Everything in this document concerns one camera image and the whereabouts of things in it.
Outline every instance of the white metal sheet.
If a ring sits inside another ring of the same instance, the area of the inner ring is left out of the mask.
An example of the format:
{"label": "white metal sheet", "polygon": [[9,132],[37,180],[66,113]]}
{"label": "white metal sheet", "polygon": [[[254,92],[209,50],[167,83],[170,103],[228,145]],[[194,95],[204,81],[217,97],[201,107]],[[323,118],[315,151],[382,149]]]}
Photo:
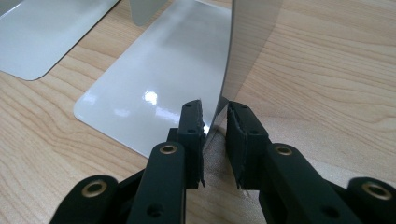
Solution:
{"label": "white metal sheet", "polygon": [[209,129],[227,62],[231,10],[178,0],[76,102],[75,116],[148,157],[201,99]]}
{"label": "white metal sheet", "polygon": [[0,70],[26,80],[44,76],[117,2],[21,1],[0,18]]}

